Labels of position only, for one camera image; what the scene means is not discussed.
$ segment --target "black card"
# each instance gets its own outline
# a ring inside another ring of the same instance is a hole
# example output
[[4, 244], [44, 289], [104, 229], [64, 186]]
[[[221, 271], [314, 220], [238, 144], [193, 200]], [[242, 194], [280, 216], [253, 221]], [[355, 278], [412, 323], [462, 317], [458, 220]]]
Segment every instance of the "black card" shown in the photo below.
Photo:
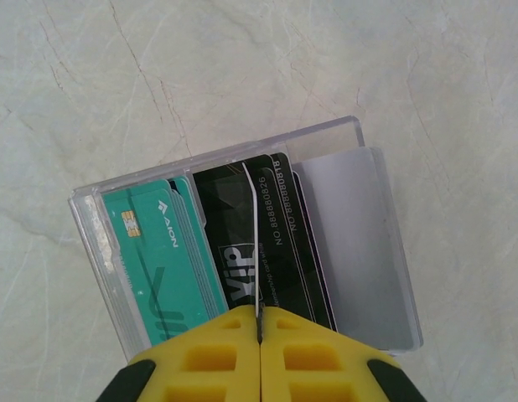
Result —
[[253, 199], [244, 173], [217, 167], [194, 175], [205, 234], [229, 308], [253, 303]]
[[[263, 302], [313, 319], [292, 237], [268, 155], [246, 160], [256, 187], [259, 213], [259, 269]], [[253, 214], [251, 191], [242, 162], [196, 173], [194, 180], [203, 205], [205, 233], [215, 258], [230, 308], [250, 304], [253, 277]]]
[[313, 305], [315, 322], [335, 329], [334, 316], [329, 303], [324, 274], [318, 255], [313, 252], [313, 231], [307, 227], [304, 214], [305, 204], [300, 201], [293, 178], [293, 170], [287, 155], [282, 152], [271, 155], [277, 184], [282, 198], [287, 222], [293, 237], [294, 247], [298, 250], [298, 262], [305, 276], [309, 298]]
[[[334, 319], [334, 313], [332, 311], [332, 305], [329, 302], [328, 288], [326, 286], [326, 280], [324, 279], [324, 273], [323, 273], [323, 270], [322, 270], [322, 266], [320, 265], [319, 251], [317, 250], [317, 244], [315, 242], [315, 238], [314, 238], [314, 234], [313, 234], [313, 228], [311, 226], [311, 221], [309, 220], [308, 210], [307, 210], [307, 207], [306, 207], [306, 201], [305, 201], [305, 197], [303, 195], [303, 190], [302, 190], [302, 185], [300, 183], [300, 178], [298, 177], [298, 175], [295, 172], [292, 172], [292, 176], [291, 177], [293, 178], [294, 187], [296, 189], [297, 196], [298, 196], [299, 206], [301, 207], [301, 210], [302, 210], [303, 229], [304, 229], [304, 231], [307, 234], [306, 237], [308, 238], [308, 242], [309, 242], [309, 245], [310, 245], [311, 256], [313, 258], [313, 262], [314, 262], [315, 266], [317, 267], [317, 269], [316, 269], [316, 272], [317, 272], [316, 278], [319, 280], [321, 294], [322, 294], [323, 299], [324, 299], [324, 306], [325, 306], [326, 312], [328, 314], [326, 317], [324, 317], [323, 310], [315, 308], [315, 312], [316, 312], [316, 315], [317, 315], [317, 318], [318, 318], [317, 322], [321, 323], [321, 322], [319, 322], [319, 320], [322, 320], [324, 322], [324, 323], [322, 323], [322, 325], [324, 325], [325, 327], [330, 327], [334, 331], [337, 331], [337, 326], [335, 324], [335, 319]], [[298, 234], [295, 234], [295, 233], [296, 233], [296, 230], [293, 231], [293, 234], [295, 235], [294, 236], [295, 239], [303, 237], [303, 236], [301, 236], [301, 232], [298, 232]], [[300, 255], [308, 255], [308, 252], [309, 252], [308, 248], [305, 245], [302, 245], [302, 249], [299, 249], [299, 251], [300, 251]], [[311, 271], [308, 271], [306, 276], [307, 277], [312, 276], [313, 278], [315, 277], [313, 272], [311, 272]], [[313, 281], [312, 279], [308, 280], [308, 288], [312, 288], [314, 290], [313, 293], [312, 292], [310, 292], [310, 293], [312, 293], [314, 295], [317, 295], [316, 282]]]

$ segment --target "teal card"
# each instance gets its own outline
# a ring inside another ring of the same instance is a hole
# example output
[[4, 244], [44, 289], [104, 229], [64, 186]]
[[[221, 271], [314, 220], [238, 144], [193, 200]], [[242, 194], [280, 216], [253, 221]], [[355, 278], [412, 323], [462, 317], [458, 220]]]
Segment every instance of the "teal card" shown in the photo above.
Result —
[[168, 181], [103, 197], [152, 345], [213, 317], [194, 273]]
[[192, 260], [198, 261], [199, 274], [198, 281], [204, 283], [205, 289], [209, 290], [210, 303], [213, 303], [216, 316], [227, 312], [228, 306], [225, 301], [225, 295], [216, 271], [215, 262], [210, 253], [209, 243], [207, 242], [205, 230], [199, 219], [198, 209], [196, 207], [192, 192], [190, 190], [189, 180], [186, 177], [178, 177], [172, 180], [171, 187], [173, 189], [175, 205], [179, 206], [181, 211], [181, 219], [179, 222], [187, 234], [187, 239], [191, 240], [189, 245], [189, 253], [193, 256]]

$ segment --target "marble surface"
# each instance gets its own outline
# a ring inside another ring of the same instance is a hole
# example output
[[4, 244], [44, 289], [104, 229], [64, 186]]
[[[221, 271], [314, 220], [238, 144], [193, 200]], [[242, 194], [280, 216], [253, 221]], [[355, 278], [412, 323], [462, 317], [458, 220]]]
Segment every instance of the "marble surface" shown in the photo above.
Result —
[[518, 0], [0, 0], [0, 401], [125, 363], [73, 188], [355, 115], [391, 176], [428, 400], [518, 401]]

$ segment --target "card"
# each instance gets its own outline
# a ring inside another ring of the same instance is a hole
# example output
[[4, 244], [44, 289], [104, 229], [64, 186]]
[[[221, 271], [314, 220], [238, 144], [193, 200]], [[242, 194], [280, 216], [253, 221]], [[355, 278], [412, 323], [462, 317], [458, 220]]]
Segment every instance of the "card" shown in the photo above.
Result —
[[193, 251], [191, 254], [196, 255], [195, 258], [199, 262], [200, 275], [204, 277], [205, 285], [212, 297], [216, 317], [226, 312], [228, 307], [220, 278], [216, 272], [215, 262], [210, 252], [209, 243], [199, 218], [189, 180], [184, 176], [175, 178], [170, 181], [170, 187], [176, 193], [177, 200], [180, 199], [178, 203], [181, 207], [182, 217], [179, 221], [183, 220], [183, 222], [186, 222], [185, 227], [189, 228], [188, 235], [191, 241], [189, 250]]
[[308, 219], [303, 193], [298, 189], [293, 170], [286, 154], [279, 152], [271, 155], [282, 205], [288, 222], [294, 247], [298, 251], [298, 262], [305, 276], [309, 298], [313, 305], [314, 321], [335, 330], [334, 314], [328, 297], [324, 273], [319, 254], [313, 250], [314, 239]]
[[253, 303], [253, 200], [244, 173], [227, 166], [195, 173], [205, 233], [229, 308]]
[[[331, 304], [329, 294], [328, 294], [328, 287], [326, 286], [326, 280], [324, 279], [324, 273], [322, 270], [322, 266], [320, 264], [319, 250], [318, 250], [317, 244], [315, 242], [313, 227], [311, 226], [311, 220], [309, 219], [308, 208], [306, 205], [305, 197], [303, 195], [302, 185], [300, 184], [300, 178], [298, 177], [298, 174], [296, 172], [293, 172], [293, 180], [294, 180], [295, 189], [296, 189], [296, 192], [298, 195], [298, 202], [301, 206], [302, 213], [303, 213], [304, 228], [305, 228], [305, 231], [308, 236], [309, 244], [311, 246], [313, 261], [314, 261], [315, 265], [317, 266], [317, 277], [320, 282], [320, 288], [322, 291], [323, 298], [325, 300], [325, 307], [326, 307], [326, 310], [328, 313], [327, 318], [328, 318], [329, 325], [326, 325], [326, 321], [324, 319], [322, 320], [324, 322], [324, 323], [322, 323], [322, 325], [324, 325], [325, 327], [329, 327], [329, 328], [333, 329], [334, 331], [337, 331], [337, 325], [335, 323], [334, 312], [333, 312], [332, 304]], [[323, 316], [320, 316], [319, 314], [320, 314], [320, 312], [318, 312], [318, 318], [321, 319], [321, 317], [323, 317]]]
[[209, 320], [167, 181], [103, 197], [152, 345]]
[[313, 309], [298, 267], [274, 172], [261, 168], [251, 170], [250, 175], [259, 205], [259, 286], [263, 302], [313, 320]]
[[209, 319], [212, 319], [219, 315], [217, 312], [218, 309], [216, 307], [215, 300], [210, 289], [209, 280], [205, 274], [203, 261], [201, 260], [201, 256], [199, 254], [199, 247], [197, 246], [197, 243], [194, 239], [194, 235], [192, 233], [192, 224], [190, 223], [190, 219], [186, 211], [186, 208], [184, 207], [183, 198], [181, 197], [179, 192], [177, 192], [174, 189], [171, 190], [169, 196], [175, 207], [175, 214], [177, 215], [177, 220], [183, 232], [184, 243], [189, 253], [189, 258], [194, 271], [195, 279], [198, 283], [201, 296], [203, 297], [203, 303], [205, 304], [205, 308], [207, 310], [207, 314], [209, 315]]

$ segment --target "yellow tool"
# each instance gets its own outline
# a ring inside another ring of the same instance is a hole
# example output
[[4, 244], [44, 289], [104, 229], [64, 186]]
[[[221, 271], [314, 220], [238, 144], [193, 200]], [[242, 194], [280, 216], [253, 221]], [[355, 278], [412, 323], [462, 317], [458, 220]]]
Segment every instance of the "yellow tool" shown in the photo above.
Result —
[[278, 307], [226, 314], [138, 354], [99, 402], [425, 402], [390, 356]]

